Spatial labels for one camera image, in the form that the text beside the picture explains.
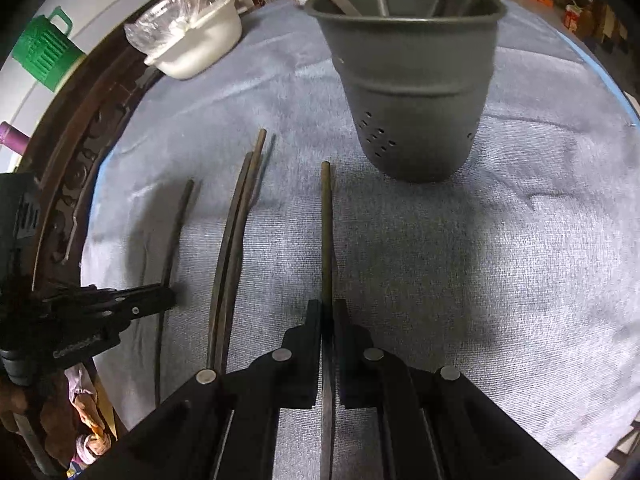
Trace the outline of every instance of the perforated cup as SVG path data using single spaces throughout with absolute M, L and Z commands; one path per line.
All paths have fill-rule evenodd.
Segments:
M 422 18 L 431 0 L 350 0 L 345 16 L 330 0 L 309 0 L 367 158 L 409 182 L 447 178 L 468 157 L 494 71 L 497 23 L 506 9 L 481 0 L 469 16 Z

